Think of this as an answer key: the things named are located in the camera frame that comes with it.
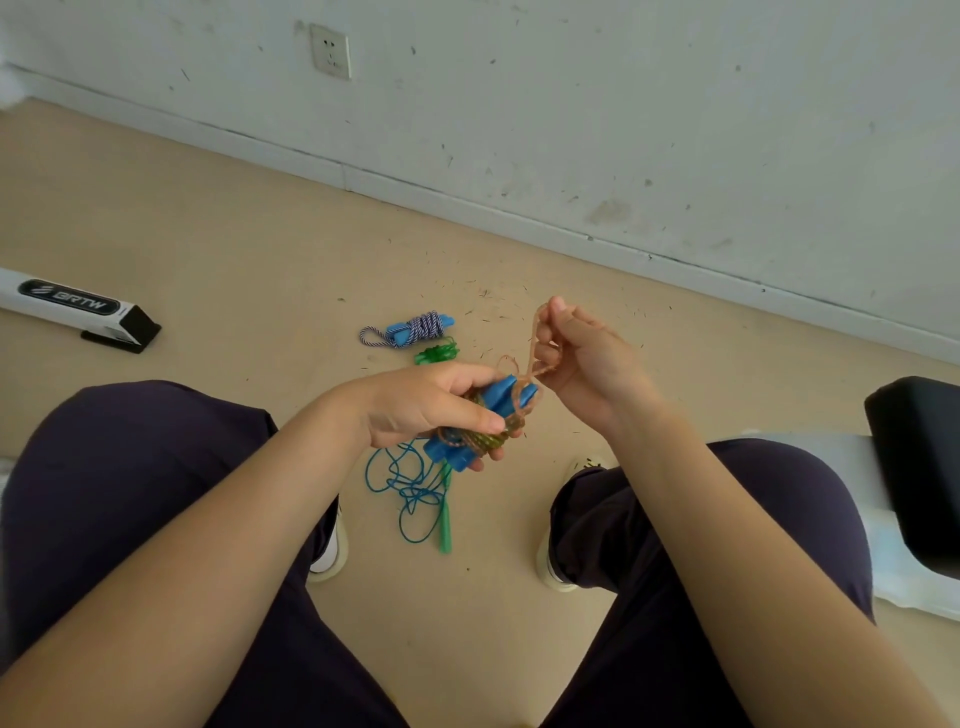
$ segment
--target dark purple pants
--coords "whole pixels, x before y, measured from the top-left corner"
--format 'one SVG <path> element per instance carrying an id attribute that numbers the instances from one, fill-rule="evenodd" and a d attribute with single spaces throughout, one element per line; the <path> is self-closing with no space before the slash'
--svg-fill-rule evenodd
<path id="1" fill-rule="evenodd" d="M 54 410 L 0 512 L 13 654 L 274 432 L 263 410 L 168 382 L 85 389 Z M 786 445 L 711 447 L 870 616 L 866 537 L 837 476 Z M 304 544 L 208 725 L 406 725 L 304 587 L 335 512 L 334 502 Z M 554 567 L 618 597 L 544 726 L 749 725 L 622 471 L 580 473 L 558 494 L 551 523 Z"/>

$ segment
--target brtw logo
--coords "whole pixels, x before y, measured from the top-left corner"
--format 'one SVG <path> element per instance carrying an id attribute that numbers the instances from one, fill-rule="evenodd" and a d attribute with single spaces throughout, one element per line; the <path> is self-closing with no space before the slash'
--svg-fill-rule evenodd
<path id="1" fill-rule="evenodd" d="M 100 316 L 109 316 L 120 310 L 119 301 L 105 299 L 103 296 L 86 291 L 78 291 L 76 288 L 67 288 L 65 285 L 57 285 L 48 280 L 24 280 L 16 290 L 24 296 L 70 308 L 79 308 L 81 311 L 96 313 Z"/>

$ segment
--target hand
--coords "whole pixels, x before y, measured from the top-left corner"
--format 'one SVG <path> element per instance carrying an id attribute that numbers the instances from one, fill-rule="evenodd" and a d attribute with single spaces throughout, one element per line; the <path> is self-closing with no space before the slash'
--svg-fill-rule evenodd
<path id="1" fill-rule="evenodd" d="M 615 405 L 635 400 L 637 394 L 659 399 L 633 347 L 559 296 L 540 313 L 534 358 L 541 362 L 534 371 L 560 362 L 538 378 L 570 412 L 608 440 L 615 426 Z"/>
<path id="2" fill-rule="evenodd" d="M 355 379 L 338 389 L 360 406 L 371 446 L 388 448 L 437 427 L 503 432 L 507 425 L 502 417 L 460 397 L 471 387 L 485 387 L 501 377 L 493 367 L 446 361 Z M 490 457 L 502 459 L 503 448 L 492 450 Z M 483 470 L 483 460 L 476 458 L 470 468 Z"/>

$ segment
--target wall outlet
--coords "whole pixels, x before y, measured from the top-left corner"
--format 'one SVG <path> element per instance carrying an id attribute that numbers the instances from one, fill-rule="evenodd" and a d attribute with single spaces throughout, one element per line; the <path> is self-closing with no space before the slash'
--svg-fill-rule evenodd
<path id="1" fill-rule="evenodd" d="M 310 48 L 313 64 L 338 79 L 350 79 L 350 47 L 347 36 L 323 25 L 310 23 Z"/>

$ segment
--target black cushion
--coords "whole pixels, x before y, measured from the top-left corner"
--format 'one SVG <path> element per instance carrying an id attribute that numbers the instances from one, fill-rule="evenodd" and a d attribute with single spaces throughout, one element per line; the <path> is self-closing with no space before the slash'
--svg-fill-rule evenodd
<path id="1" fill-rule="evenodd" d="M 960 575 L 960 387 L 908 376 L 864 407 L 903 541 L 929 569 Z"/>

